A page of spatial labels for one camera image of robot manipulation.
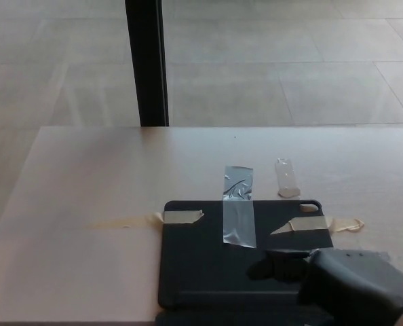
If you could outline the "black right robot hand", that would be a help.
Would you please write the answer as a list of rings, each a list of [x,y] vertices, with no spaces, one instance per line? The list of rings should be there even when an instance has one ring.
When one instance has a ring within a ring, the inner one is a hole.
[[[403,325],[403,273],[379,253],[268,250],[246,274],[298,283],[300,305],[314,304],[343,325]]]

